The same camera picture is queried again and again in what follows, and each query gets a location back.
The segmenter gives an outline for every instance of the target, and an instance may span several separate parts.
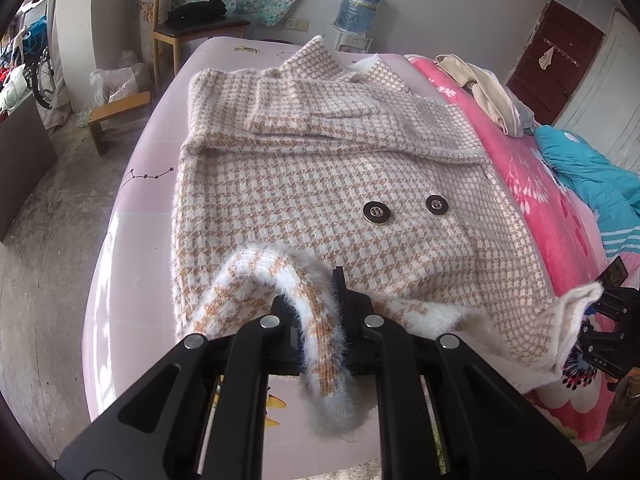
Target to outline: dark red door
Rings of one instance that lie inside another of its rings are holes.
[[[552,124],[587,72],[603,36],[575,12],[551,2],[507,86],[539,123]],[[543,70],[540,59],[551,48],[551,64]]]

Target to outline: wall outlet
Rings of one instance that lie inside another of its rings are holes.
[[[309,30],[309,20],[297,20],[296,22],[296,30],[300,30],[302,32],[306,32]]]

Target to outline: black chair seat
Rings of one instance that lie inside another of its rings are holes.
[[[180,38],[208,30],[220,30],[222,28],[246,27],[251,25],[249,20],[236,16],[222,16],[221,18],[206,23],[169,23],[165,22],[156,26],[156,32],[169,38]]]

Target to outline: wooden stool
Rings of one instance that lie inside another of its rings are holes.
[[[140,108],[147,107],[151,104],[151,92],[142,92],[140,94],[130,95],[124,99],[118,99],[113,103],[107,103],[102,106],[94,108],[89,115],[89,131],[91,132],[91,138],[94,140],[95,149],[98,151],[98,155],[102,156],[104,153],[102,146],[102,127],[100,122],[106,119],[111,119],[122,115],[126,112],[133,110],[139,110]]]

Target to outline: wooden chair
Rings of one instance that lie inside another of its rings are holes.
[[[209,23],[198,23],[196,25],[167,25],[158,23],[158,12],[160,0],[154,0],[153,7],[153,31],[151,32],[152,53],[154,58],[154,79],[156,80],[156,91],[160,92],[159,79],[159,59],[158,41],[168,43],[174,50],[174,73],[180,70],[180,45],[191,40],[200,38],[210,38],[220,32],[239,32],[240,37],[246,35],[246,28],[250,25],[248,20],[238,17],[223,16]]]

